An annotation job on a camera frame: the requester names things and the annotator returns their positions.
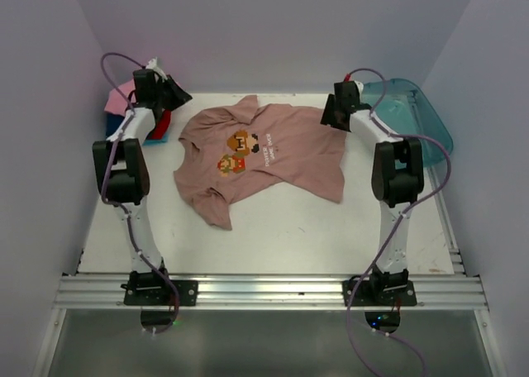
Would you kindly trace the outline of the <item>dusty pink printed t-shirt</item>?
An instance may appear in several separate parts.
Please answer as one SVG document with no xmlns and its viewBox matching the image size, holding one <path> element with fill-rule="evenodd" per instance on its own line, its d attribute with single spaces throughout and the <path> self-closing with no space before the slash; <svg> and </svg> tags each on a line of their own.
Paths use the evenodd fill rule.
<svg viewBox="0 0 529 377">
<path fill-rule="evenodd" d="M 180 197 L 207 224 L 228 231 L 231 204 L 278 183 L 340 203 L 346 134 L 322 125 L 322 115 L 318 107 L 260 105 L 255 95 L 202 110 L 179 135 Z"/>
</svg>

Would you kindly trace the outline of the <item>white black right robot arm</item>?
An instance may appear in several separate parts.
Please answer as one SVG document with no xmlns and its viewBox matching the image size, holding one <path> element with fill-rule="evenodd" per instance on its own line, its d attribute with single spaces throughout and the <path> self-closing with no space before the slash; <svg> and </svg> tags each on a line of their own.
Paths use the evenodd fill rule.
<svg viewBox="0 0 529 377">
<path fill-rule="evenodd" d="M 407 268 L 407 239 L 411 212 L 407 210 L 424 189 L 422 145 L 398 136 L 381 122 L 374 108 L 360 100 L 363 86 L 354 81 L 334 84 L 321 124 L 358 136 L 373 152 L 371 188 L 379 201 L 380 243 L 367 276 L 353 277 L 344 287 L 351 303 L 388 304 L 411 289 Z"/>
</svg>

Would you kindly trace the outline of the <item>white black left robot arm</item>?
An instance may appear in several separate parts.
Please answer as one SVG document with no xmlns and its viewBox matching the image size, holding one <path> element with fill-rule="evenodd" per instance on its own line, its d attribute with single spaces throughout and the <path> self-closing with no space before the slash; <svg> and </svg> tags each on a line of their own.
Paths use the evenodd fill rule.
<svg viewBox="0 0 529 377">
<path fill-rule="evenodd" d="M 142 146 L 165 113 L 191 100 L 160 69 L 143 66 L 133 72 L 134 89 L 125 94 L 121 124 L 104 141 L 92 145 L 98 191 L 102 202 L 115 208 L 126 231 L 131 272 L 124 285 L 126 305 L 178 306 L 179 293 L 170 281 L 155 244 L 147 198 L 150 176 Z"/>
</svg>

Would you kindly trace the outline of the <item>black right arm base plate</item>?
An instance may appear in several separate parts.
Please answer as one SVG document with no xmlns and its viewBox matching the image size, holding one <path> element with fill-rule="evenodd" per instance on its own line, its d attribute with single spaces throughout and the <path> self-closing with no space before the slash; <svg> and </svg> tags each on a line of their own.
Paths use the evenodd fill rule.
<svg viewBox="0 0 529 377">
<path fill-rule="evenodd" d="M 414 307 L 417 304 L 417 296 L 411 280 L 407 282 L 405 287 L 386 291 L 375 289 L 368 280 L 364 280 L 360 283 L 351 303 L 353 307 L 392 307 L 397 305 Z"/>
</svg>

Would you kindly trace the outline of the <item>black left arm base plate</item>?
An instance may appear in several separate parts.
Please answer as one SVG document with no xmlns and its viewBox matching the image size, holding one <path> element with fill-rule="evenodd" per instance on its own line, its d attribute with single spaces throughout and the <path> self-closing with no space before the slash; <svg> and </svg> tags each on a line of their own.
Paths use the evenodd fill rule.
<svg viewBox="0 0 529 377">
<path fill-rule="evenodd" d="M 179 306 L 193 307 L 198 298 L 198 281 L 172 279 L 172 284 L 179 294 Z M 125 290 L 123 303 L 127 306 L 174 306 L 175 293 L 165 282 L 162 286 L 147 286 L 135 289 L 129 284 L 122 284 Z"/>
</svg>

